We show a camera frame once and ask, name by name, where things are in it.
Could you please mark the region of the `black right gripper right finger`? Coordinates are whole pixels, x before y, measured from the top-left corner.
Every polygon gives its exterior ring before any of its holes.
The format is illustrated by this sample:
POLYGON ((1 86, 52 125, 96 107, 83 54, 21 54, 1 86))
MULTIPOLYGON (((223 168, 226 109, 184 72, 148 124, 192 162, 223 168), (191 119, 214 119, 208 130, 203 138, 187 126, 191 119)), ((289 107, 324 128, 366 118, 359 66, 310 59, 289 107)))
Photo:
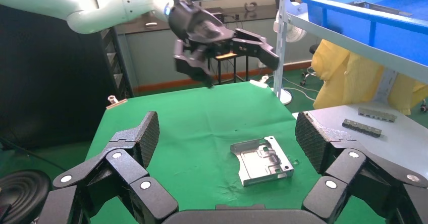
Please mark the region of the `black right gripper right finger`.
POLYGON ((296 141, 318 174, 302 203, 334 223, 350 197, 363 200, 386 223, 427 223, 427 179, 367 150, 347 131, 323 126, 300 112, 296 141))

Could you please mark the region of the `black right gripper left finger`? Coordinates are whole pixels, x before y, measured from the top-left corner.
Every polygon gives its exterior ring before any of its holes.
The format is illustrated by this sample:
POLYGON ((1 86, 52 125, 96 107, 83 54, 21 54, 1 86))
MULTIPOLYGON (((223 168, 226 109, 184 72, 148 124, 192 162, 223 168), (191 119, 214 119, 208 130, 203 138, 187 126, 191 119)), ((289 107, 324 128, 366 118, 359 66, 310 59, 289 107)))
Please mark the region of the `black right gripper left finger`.
POLYGON ((38 222, 90 223, 113 198, 138 223, 164 222, 178 202, 147 170, 159 134, 155 111, 137 127, 116 132, 101 153, 54 179, 38 222))

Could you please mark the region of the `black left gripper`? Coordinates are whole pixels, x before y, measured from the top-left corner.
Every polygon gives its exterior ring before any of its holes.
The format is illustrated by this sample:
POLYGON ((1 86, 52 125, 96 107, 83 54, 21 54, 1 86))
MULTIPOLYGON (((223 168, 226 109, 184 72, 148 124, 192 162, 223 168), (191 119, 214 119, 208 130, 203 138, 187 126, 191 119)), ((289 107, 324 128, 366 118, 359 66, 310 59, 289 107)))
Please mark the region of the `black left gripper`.
POLYGON ((221 54, 234 53, 259 59, 271 70, 277 69, 279 57, 261 35, 238 28, 230 30, 207 10, 185 1, 174 3, 168 16, 171 31, 180 39, 175 41, 174 62, 176 71, 186 74, 207 88, 213 88, 210 70, 205 62, 207 46, 215 46, 221 54), (184 55, 187 41, 196 49, 184 55))

